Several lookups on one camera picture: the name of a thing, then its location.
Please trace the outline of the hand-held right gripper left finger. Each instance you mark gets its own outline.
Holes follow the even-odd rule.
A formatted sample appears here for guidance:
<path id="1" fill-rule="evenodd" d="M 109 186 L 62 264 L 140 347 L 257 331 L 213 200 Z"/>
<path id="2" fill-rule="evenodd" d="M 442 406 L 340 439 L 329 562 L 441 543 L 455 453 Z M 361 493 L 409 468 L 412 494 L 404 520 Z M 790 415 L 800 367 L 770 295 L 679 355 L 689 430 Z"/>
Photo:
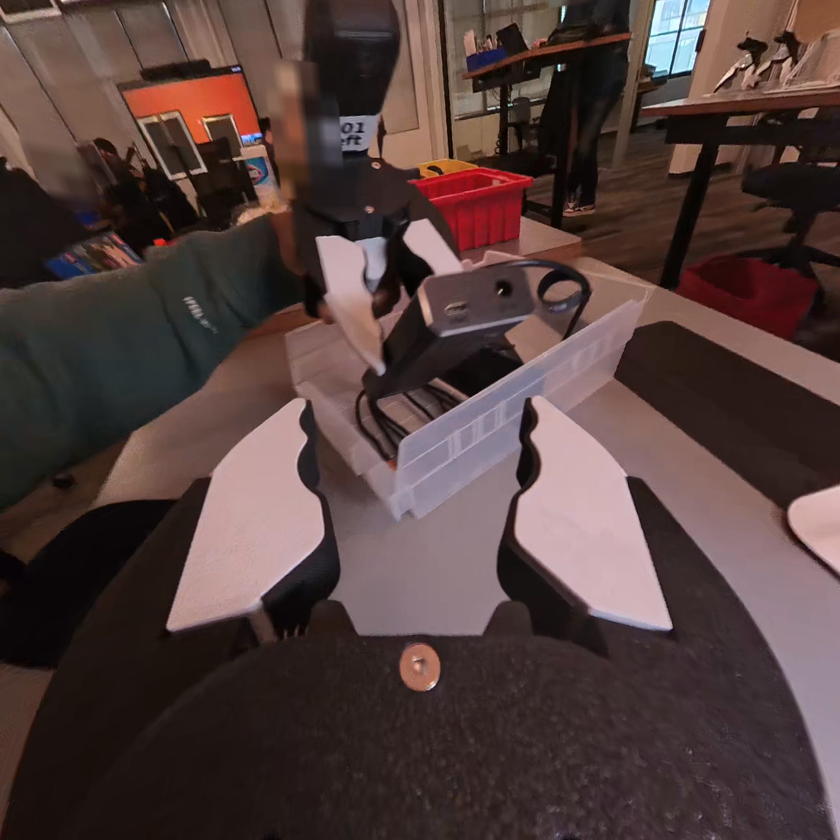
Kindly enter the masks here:
<path id="1" fill-rule="evenodd" d="M 340 580 L 329 504 L 319 488 L 312 405 L 295 398 L 213 471 L 165 628 L 244 618 L 257 638 L 306 633 Z"/>

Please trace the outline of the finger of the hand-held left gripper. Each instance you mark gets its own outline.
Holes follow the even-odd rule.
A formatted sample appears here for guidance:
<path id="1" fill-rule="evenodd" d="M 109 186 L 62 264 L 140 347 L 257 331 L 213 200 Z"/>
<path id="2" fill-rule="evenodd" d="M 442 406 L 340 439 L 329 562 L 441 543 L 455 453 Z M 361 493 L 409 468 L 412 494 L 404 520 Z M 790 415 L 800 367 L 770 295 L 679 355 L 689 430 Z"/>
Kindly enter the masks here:
<path id="1" fill-rule="evenodd" d="M 428 218 L 413 220 L 402 236 L 402 278 L 448 277 L 464 267 Z"/>
<path id="2" fill-rule="evenodd" d="M 373 292 L 368 288 L 368 269 L 375 283 L 386 269 L 384 237 L 351 241 L 339 235 L 316 237 L 318 259 L 325 285 L 324 300 L 332 320 L 351 349 L 376 375 L 385 372 L 382 331 L 373 312 Z"/>

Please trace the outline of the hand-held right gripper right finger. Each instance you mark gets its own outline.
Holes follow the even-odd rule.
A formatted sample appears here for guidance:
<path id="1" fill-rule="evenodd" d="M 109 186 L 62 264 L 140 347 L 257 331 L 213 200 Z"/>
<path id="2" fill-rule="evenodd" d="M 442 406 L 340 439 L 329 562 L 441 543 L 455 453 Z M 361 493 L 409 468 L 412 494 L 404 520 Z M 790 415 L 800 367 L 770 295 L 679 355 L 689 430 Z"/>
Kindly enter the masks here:
<path id="1" fill-rule="evenodd" d="M 539 634 L 596 634 L 598 621 L 669 634 L 624 469 L 542 396 L 526 399 L 519 440 L 519 489 L 497 555 L 502 590 Z"/>

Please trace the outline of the black usb hub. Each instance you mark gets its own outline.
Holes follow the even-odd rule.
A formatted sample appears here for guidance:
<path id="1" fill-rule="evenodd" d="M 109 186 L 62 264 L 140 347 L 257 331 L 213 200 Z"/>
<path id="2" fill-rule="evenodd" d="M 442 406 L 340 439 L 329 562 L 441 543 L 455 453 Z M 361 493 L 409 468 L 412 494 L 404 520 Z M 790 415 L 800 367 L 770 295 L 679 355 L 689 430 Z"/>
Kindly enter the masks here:
<path id="1" fill-rule="evenodd" d="M 531 316 L 535 297 L 527 270 L 533 260 L 426 277 L 385 338 L 385 370 L 368 370 L 373 403 L 425 387 L 478 351 L 502 343 Z"/>

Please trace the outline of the white translucent plastic bin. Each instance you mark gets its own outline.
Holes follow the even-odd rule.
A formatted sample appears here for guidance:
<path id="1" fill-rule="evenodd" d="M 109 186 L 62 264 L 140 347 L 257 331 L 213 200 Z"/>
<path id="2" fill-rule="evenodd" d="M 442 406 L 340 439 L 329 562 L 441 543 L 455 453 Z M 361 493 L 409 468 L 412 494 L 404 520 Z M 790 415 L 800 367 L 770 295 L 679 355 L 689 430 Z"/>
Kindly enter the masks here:
<path id="1" fill-rule="evenodd" d="M 408 432 L 391 462 L 356 422 L 364 366 L 339 328 L 315 322 L 288 334 L 297 395 L 311 403 L 321 436 L 395 520 L 425 516 L 518 448 L 527 398 L 543 396 L 567 413 L 613 378 L 655 289 L 595 259 L 583 257 L 574 266 L 588 279 L 591 297 L 569 338 L 563 335 L 574 312 L 552 313 L 537 304 L 507 334 L 522 366 L 481 393 L 434 420 L 404 397 L 381 402 Z"/>

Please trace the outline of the black cable orange plugs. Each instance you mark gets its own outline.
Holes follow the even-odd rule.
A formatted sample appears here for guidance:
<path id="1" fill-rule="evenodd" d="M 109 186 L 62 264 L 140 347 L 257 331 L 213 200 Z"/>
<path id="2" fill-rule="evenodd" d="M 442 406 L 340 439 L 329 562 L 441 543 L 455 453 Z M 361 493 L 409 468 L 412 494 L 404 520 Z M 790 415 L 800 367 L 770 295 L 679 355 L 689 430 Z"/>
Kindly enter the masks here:
<path id="1" fill-rule="evenodd" d="M 365 390 L 359 391 L 353 405 L 355 425 L 376 454 L 392 469 L 396 467 L 398 443 L 390 422 L 371 402 Z"/>
<path id="2" fill-rule="evenodd" d="M 466 395 L 435 381 L 410 392 L 374 402 L 371 416 L 383 445 L 394 459 L 400 443 L 423 426 L 466 401 Z"/>

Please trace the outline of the person's left forearm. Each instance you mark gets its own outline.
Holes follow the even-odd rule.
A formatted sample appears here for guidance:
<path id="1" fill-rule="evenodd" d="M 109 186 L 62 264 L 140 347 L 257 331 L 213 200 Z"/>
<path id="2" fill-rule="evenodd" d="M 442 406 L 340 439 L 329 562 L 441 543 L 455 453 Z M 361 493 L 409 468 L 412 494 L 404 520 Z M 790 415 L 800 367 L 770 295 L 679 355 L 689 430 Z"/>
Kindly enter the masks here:
<path id="1" fill-rule="evenodd" d="M 198 392 L 299 302 L 269 216 L 190 233 L 138 266 L 2 290 L 3 511 Z"/>

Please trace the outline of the person's left hand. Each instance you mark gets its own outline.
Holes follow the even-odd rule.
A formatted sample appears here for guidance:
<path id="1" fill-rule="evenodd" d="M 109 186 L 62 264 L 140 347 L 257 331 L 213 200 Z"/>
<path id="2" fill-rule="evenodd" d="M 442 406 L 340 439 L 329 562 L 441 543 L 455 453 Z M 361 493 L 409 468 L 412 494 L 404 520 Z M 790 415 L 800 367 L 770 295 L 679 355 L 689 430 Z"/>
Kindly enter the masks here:
<path id="1" fill-rule="evenodd" d="M 269 222 L 276 237 L 282 265 L 295 278 L 303 279 L 307 270 L 299 254 L 298 235 L 291 206 L 285 206 L 279 212 L 271 214 Z"/>

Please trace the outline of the large red bin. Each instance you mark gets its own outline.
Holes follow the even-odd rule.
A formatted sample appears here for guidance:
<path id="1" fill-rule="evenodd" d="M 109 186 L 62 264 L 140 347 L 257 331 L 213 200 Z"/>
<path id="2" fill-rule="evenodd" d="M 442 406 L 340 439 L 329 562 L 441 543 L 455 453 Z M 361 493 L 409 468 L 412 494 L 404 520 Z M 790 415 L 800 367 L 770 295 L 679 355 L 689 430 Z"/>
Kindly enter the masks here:
<path id="1" fill-rule="evenodd" d="M 519 238 L 527 175 L 475 167 L 418 178 L 417 189 L 436 206 L 461 252 Z"/>

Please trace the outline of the black ribbed cushion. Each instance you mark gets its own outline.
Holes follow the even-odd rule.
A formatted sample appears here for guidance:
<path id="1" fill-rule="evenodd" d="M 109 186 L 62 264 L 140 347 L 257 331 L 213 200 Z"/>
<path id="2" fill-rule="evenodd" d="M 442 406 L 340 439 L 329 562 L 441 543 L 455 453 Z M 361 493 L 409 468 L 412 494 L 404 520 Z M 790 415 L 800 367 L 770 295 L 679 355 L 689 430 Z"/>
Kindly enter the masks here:
<path id="1" fill-rule="evenodd" d="M 133 500 L 86 512 L 25 563 L 1 552 L 1 662 L 53 669 L 112 579 L 174 507 Z"/>

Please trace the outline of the orange display screen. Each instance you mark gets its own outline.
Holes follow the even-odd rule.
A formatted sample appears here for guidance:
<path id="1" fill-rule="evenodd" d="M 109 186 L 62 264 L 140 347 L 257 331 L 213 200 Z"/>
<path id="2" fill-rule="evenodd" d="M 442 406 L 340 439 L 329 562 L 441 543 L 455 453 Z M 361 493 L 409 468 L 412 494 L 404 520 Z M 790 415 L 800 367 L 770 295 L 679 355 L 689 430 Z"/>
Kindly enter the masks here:
<path id="1" fill-rule="evenodd" d="M 241 66 L 208 62 L 159 66 L 141 80 L 118 84 L 130 115 L 156 163 L 171 180 L 205 174 L 202 150 L 227 141 L 236 160 L 261 144 L 259 115 Z"/>

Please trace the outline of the blue printed box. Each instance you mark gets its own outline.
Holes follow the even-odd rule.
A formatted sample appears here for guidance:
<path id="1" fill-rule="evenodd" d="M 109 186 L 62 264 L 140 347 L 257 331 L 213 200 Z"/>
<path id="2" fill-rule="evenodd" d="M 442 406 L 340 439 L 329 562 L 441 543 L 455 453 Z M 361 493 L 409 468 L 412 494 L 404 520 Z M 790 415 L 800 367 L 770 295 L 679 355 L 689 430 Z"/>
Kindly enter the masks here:
<path id="1" fill-rule="evenodd" d="M 142 258 L 116 233 L 107 232 L 70 246 L 43 263 L 58 280 L 87 277 L 142 264 Z"/>

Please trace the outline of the black office chair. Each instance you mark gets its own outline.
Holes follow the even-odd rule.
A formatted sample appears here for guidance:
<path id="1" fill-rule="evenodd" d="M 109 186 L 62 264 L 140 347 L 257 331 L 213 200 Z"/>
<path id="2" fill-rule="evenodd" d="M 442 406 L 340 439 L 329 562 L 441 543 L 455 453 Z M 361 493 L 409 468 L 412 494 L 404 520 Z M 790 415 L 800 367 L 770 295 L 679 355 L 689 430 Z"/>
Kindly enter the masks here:
<path id="1" fill-rule="evenodd" d="M 839 169 L 809 163 L 784 163 L 763 167 L 742 178 L 744 193 L 763 199 L 766 207 L 789 211 L 785 231 L 791 239 L 783 246 L 741 251 L 737 257 L 760 259 L 780 268 L 795 270 L 817 279 L 813 265 L 839 267 L 839 257 L 806 243 L 816 219 L 837 213 L 839 207 Z"/>

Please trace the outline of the wooden desk black frame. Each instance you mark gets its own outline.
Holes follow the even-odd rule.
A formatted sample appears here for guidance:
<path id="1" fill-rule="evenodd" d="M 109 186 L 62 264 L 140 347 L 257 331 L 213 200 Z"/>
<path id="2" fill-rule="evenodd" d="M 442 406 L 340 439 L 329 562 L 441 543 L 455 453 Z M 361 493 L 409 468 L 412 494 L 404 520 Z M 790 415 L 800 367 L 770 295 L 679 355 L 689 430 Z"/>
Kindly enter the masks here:
<path id="1" fill-rule="evenodd" d="M 575 102 L 581 63 L 588 56 L 598 56 L 614 46 L 630 46 L 632 34 L 629 31 L 616 32 L 598 37 L 565 39 L 559 43 L 529 48 L 511 56 L 504 56 L 493 62 L 474 65 L 463 74 L 470 81 L 473 92 L 498 90 L 498 135 L 496 156 L 509 153 L 510 131 L 516 124 L 512 116 L 513 89 L 535 81 L 544 68 L 560 67 L 571 73 L 570 96 Z"/>
<path id="2" fill-rule="evenodd" d="M 819 145 L 838 145 L 838 117 L 800 117 L 813 109 L 837 111 L 838 106 L 838 87 L 829 87 L 804 91 L 717 92 L 641 109 L 641 116 L 664 121 L 667 144 L 700 148 L 659 278 L 662 288 L 672 291 L 679 284 L 720 147 L 814 149 Z"/>

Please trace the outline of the white stand frame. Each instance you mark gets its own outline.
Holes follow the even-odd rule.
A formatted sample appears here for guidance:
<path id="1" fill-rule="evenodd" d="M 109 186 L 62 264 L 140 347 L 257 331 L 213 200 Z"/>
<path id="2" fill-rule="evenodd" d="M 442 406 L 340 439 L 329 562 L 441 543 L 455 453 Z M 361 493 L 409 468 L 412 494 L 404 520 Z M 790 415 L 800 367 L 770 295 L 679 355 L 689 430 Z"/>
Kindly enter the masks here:
<path id="1" fill-rule="evenodd" d="M 839 485 L 794 499 L 786 519 L 797 541 L 838 577 Z"/>

